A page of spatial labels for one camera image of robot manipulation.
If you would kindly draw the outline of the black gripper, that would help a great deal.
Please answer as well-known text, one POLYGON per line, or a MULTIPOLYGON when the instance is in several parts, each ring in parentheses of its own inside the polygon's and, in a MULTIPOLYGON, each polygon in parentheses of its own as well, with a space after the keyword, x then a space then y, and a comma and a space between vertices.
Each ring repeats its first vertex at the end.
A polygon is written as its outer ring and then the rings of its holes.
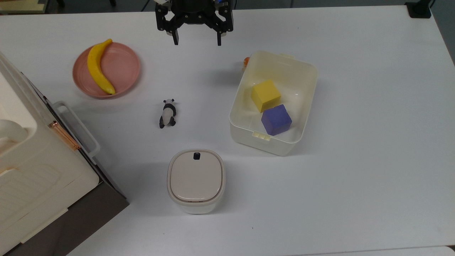
POLYGON ((221 37, 234 30, 232 5, 218 5, 219 0, 170 0, 170 10, 174 14, 171 20, 166 19, 169 9, 165 6, 155 6, 157 28, 166 31, 173 38, 175 45, 179 44, 177 28, 183 24, 205 24, 217 28, 217 44, 221 46, 221 37))

